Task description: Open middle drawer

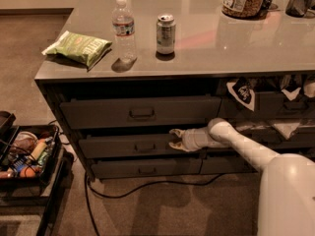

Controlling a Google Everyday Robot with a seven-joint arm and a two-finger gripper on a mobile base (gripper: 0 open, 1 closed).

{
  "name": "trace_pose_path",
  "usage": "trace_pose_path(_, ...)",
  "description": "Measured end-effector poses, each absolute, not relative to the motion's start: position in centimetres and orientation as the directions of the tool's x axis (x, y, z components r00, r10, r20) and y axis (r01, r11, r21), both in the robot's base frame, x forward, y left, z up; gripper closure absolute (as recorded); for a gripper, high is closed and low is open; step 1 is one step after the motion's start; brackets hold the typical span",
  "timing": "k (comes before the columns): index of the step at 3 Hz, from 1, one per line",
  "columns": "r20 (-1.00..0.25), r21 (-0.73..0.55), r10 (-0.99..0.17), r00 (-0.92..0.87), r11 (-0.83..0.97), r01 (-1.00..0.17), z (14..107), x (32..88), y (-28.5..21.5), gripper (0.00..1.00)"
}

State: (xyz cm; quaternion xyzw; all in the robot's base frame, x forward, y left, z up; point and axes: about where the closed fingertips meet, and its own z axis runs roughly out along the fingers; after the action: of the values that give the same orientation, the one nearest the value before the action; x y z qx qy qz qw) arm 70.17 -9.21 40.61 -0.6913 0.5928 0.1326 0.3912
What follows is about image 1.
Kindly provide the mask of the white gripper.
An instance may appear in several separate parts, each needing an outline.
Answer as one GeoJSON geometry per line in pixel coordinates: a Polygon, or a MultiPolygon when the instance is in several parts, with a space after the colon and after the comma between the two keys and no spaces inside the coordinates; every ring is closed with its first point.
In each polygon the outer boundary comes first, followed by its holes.
{"type": "Polygon", "coordinates": [[[200,129],[171,129],[170,134],[176,136],[177,138],[182,138],[181,142],[169,142],[169,146],[173,149],[182,151],[196,151],[201,148],[209,148],[213,142],[209,135],[207,128],[200,129]]]}

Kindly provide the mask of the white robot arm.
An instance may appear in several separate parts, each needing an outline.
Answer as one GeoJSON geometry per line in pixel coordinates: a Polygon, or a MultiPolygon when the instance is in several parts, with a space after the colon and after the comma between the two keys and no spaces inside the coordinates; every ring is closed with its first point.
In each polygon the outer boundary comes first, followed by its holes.
{"type": "Polygon", "coordinates": [[[315,162],[296,153],[280,154],[215,118],[204,128],[172,129],[172,148],[233,148],[261,173],[257,236],[315,236],[315,162]]]}

